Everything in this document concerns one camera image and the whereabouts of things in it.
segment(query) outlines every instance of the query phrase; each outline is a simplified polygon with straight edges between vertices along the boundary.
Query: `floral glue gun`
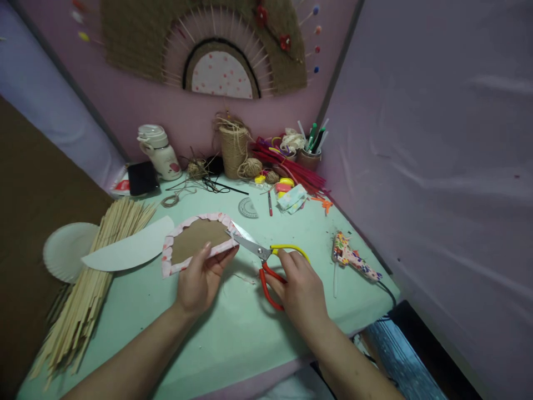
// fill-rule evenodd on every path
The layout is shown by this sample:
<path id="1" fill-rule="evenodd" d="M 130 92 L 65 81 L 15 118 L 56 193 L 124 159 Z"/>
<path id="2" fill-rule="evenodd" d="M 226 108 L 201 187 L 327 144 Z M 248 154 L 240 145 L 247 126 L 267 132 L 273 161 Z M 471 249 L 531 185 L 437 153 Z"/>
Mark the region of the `floral glue gun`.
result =
<path id="1" fill-rule="evenodd" d="M 337 233 L 333 242 L 333 261 L 343 267 L 351 265 L 372 282 L 378 282 L 383 278 L 382 274 L 375 272 L 359 257 L 357 251 L 350 248 L 349 238 L 345 237 L 342 232 Z"/>

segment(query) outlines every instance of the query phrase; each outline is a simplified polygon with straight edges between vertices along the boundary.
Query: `black phone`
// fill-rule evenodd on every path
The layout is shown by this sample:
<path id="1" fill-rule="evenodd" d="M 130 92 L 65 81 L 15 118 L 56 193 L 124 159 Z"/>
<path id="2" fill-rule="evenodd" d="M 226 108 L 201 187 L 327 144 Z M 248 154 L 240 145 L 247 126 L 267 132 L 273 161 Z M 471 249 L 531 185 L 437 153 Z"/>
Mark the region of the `black phone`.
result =
<path id="1" fill-rule="evenodd" d="M 128 167 L 129 194 L 141 196 L 159 187 L 157 172 L 151 162 L 146 161 Z"/>

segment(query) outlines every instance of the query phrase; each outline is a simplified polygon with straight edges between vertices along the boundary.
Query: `white fabric wall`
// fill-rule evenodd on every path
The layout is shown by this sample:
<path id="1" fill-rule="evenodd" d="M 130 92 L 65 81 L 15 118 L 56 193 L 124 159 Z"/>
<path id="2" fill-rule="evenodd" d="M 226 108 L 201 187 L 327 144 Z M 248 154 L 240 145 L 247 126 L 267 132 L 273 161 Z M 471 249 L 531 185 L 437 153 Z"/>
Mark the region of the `white fabric wall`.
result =
<path id="1" fill-rule="evenodd" d="M 531 1 L 367 0 L 326 117 L 321 173 L 404 295 L 533 398 Z"/>
<path id="2" fill-rule="evenodd" d="M 0 37 L 0 96 L 107 191 L 124 159 L 4 0 Z"/>

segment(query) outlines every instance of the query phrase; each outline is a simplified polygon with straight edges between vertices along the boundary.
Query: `yellow scissor handle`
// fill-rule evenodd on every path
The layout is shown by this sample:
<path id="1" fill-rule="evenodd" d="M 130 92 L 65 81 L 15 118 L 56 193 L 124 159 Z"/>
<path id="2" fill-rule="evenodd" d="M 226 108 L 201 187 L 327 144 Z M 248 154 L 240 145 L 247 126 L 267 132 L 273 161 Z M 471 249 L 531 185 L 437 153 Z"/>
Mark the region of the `yellow scissor handle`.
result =
<path id="1" fill-rule="evenodd" d="M 296 250 L 298 253 L 300 253 L 302 256 L 304 256 L 304 258 L 307 260 L 307 262 L 309 264 L 311 264 L 311 261 L 309 261 L 309 257 L 307 256 L 307 254 L 305 254 L 305 252 L 299 248 L 298 246 L 293 246 L 292 244 L 278 244 L 278 245 L 272 245 L 270 246 L 270 248 L 272 249 L 272 254 L 277 256 L 278 255 L 278 250 L 280 249 L 292 249 L 292 250 Z"/>

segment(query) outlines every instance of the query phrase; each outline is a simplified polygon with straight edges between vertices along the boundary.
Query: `red scissor handle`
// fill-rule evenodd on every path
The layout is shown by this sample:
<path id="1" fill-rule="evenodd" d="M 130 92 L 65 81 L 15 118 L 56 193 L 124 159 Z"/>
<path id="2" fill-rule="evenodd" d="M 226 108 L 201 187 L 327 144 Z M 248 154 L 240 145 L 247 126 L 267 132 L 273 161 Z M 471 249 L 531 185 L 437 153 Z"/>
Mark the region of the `red scissor handle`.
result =
<path id="1" fill-rule="evenodd" d="M 267 262 L 265 261 L 263 263 L 263 267 L 259 270 L 259 277 L 261 278 L 261 285 L 263 286 L 263 292 L 265 292 L 265 297 L 268 300 L 268 302 L 278 311 L 283 311 L 285 308 L 281 304 L 277 304 L 270 296 L 270 292 L 268 291 L 267 286 L 267 279 L 265 278 L 265 272 L 268 275 L 273 276 L 277 280 L 279 280 L 281 283 L 287 283 L 284 277 L 276 274 L 274 271 L 270 269 L 270 267 L 267 265 Z"/>

